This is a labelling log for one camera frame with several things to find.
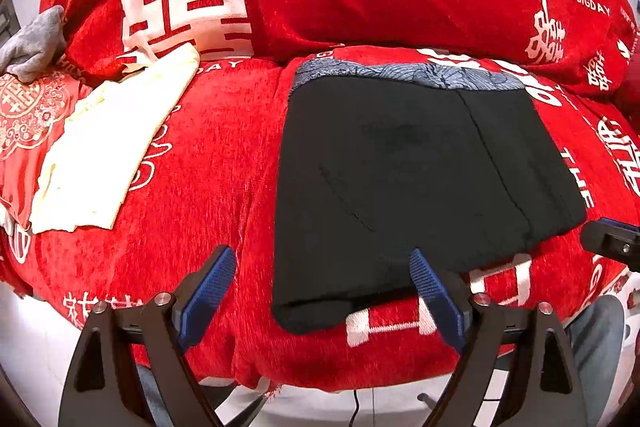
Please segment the black pants with grey waistband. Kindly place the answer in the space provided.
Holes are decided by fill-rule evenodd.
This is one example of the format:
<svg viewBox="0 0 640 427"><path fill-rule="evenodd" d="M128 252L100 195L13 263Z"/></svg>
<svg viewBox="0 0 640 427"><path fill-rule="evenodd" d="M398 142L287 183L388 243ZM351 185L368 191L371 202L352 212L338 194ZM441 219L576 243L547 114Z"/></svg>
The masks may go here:
<svg viewBox="0 0 640 427"><path fill-rule="evenodd" d="M315 58L282 134L272 314L304 335L581 225L586 206L510 72Z"/></svg>

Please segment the person's leg in jeans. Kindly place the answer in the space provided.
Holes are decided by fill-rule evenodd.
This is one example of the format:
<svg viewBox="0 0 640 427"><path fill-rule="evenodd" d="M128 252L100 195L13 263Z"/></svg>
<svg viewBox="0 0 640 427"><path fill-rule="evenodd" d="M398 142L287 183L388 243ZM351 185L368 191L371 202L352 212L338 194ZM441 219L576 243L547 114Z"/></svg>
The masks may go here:
<svg viewBox="0 0 640 427"><path fill-rule="evenodd" d="M605 410L620 361L625 312L620 300L605 295L583 309L565 329L584 392L588 426Z"/></svg>

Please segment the red blanket with white characters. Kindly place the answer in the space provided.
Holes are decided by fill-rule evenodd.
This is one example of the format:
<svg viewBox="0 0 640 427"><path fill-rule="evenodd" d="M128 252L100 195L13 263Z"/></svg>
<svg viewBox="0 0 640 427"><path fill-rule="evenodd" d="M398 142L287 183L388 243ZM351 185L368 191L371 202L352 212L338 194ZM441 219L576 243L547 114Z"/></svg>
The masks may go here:
<svg viewBox="0 0 640 427"><path fill-rule="evenodd" d="M35 293L76 326L106 300L128 308L174 288L219 245L236 271L202 342L188 356L200 377L245 386L262 378L327 391L369 388L450 373L454 349L437 332L416 288L349 314L329 329L292 334L272 314L274 232L282 134L294 76L315 58L364 65L435 63L510 72L525 90L573 176L587 217L639 220L639 131L623 97L584 95L506 62L458 60L370 46L298 58L208 64L160 127L151 162L120 206L111 230L16 233L1 239L1 278ZM622 273L579 243L579 232L461 272L508 306L540 300L570 319Z"/></svg>

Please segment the cream white cloth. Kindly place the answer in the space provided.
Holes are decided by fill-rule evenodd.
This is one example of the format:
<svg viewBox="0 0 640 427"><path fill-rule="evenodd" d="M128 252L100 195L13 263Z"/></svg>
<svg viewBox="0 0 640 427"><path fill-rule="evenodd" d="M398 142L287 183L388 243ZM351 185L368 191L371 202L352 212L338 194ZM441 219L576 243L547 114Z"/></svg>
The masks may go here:
<svg viewBox="0 0 640 427"><path fill-rule="evenodd" d="M111 230L154 136L200 66L189 43L76 104L44 156L32 200L32 233Z"/></svg>

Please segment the red patterned pillow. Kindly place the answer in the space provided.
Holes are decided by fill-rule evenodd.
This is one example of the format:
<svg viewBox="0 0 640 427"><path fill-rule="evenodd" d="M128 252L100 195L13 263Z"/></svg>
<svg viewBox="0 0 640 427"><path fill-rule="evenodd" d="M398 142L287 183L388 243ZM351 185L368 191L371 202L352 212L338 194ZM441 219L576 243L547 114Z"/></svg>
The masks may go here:
<svg viewBox="0 0 640 427"><path fill-rule="evenodd" d="M1 205L29 227L44 156L61 138L65 119L91 88L65 72L48 70L32 83L1 76Z"/></svg>

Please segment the grey cloth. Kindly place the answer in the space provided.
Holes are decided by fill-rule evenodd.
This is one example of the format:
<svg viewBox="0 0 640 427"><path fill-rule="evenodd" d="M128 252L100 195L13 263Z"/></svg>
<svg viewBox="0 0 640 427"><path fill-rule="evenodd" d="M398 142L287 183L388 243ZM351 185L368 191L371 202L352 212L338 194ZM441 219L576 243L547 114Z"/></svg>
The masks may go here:
<svg viewBox="0 0 640 427"><path fill-rule="evenodd" d="M1 74L32 83L66 49L61 5L41 12L1 48Z"/></svg>

